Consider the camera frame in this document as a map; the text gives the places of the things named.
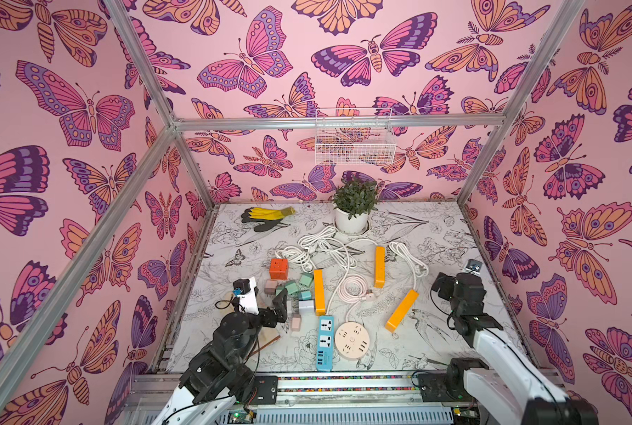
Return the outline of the green USB charger plug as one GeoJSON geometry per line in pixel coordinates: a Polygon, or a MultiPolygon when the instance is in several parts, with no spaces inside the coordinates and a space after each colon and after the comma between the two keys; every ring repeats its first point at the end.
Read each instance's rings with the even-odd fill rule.
{"type": "Polygon", "coordinates": [[[300,292],[299,285],[294,281],[289,281],[284,284],[284,289],[286,290],[289,297],[294,297],[300,292]]]}

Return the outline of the pink round socket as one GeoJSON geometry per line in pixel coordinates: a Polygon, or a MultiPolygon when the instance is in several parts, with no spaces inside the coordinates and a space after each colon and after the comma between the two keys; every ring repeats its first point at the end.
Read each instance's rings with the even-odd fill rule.
{"type": "Polygon", "coordinates": [[[345,322],[335,332],[335,349],[344,359],[362,359],[370,345],[368,331],[358,322],[345,322]]]}

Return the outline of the pink USB charger plug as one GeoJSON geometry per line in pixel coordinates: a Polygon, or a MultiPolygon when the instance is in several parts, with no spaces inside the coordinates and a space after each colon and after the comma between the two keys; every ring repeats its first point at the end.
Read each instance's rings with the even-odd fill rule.
{"type": "Polygon", "coordinates": [[[302,318],[299,314],[295,314],[292,316],[291,320],[290,320],[290,329],[293,332],[298,332],[300,331],[302,326],[302,318]]]}

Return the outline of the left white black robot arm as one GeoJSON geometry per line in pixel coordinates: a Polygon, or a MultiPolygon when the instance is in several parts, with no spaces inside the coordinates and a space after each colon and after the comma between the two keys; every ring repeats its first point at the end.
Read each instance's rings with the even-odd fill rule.
{"type": "Polygon", "coordinates": [[[230,407],[252,398],[255,369],[247,366],[252,350],[259,346],[259,333],[288,318],[289,292],[282,288],[272,305],[250,311],[251,292],[229,300],[234,311],[226,314],[213,339],[188,363],[155,424],[213,424],[230,407]]]}

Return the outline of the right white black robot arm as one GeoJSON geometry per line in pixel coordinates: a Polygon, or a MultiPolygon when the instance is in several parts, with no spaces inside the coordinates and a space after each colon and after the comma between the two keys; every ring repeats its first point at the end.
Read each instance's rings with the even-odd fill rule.
{"type": "Polygon", "coordinates": [[[516,349],[501,324],[484,311],[486,290],[477,274],[440,273],[430,293],[449,302],[447,322],[476,358],[454,358],[445,375],[453,398],[469,395],[499,424],[597,424],[583,400],[573,400],[516,349]]]}

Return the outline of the white USB charger plug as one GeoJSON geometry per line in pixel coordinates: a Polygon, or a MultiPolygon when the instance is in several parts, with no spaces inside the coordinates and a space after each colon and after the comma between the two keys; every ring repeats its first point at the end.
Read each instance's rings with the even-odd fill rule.
{"type": "Polygon", "coordinates": [[[313,300],[298,301],[298,311],[300,311],[300,313],[314,312],[314,301],[313,300]]]}

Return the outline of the orange power strip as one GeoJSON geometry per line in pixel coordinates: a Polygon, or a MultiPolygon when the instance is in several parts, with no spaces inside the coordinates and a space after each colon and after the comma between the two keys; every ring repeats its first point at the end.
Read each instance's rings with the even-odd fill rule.
{"type": "Polygon", "coordinates": [[[376,246],[374,251],[374,288],[381,289],[386,282],[385,269],[386,248],[384,246],[376,246]]]}

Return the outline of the blue power strip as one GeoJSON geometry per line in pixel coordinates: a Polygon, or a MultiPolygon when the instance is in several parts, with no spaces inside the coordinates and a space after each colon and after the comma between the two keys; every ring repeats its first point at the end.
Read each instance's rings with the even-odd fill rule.
{"type": "Polygon", "coordinates": [[[335,320],[332,316],[323,315],[319,319],[316,370],[331,372],[335,350],[335,320]]]}

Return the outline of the orange cube socket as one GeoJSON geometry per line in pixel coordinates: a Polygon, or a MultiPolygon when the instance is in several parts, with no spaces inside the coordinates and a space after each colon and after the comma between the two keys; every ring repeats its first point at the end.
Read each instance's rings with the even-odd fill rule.
{"type": "Polygon", "coordinates": [[[287,281],[289,262],[286,259],[272,259],[269,266],[269,276],[272,280],[287,281]]]}

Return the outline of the small yellow power strip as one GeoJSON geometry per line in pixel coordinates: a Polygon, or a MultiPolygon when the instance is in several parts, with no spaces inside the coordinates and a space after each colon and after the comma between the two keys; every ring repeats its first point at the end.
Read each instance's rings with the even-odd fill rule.
{"type": "Polygon", "coordinates": [[[416,290],[409,290],[405,297],[400,301],[397,308],[393,311],[390,318],[388,318],[384,326],[385,329],[390,333],[395,333],[399,324],[401,324],[402,320],[404,320],[418,297],[419,293],[416,290]]]}

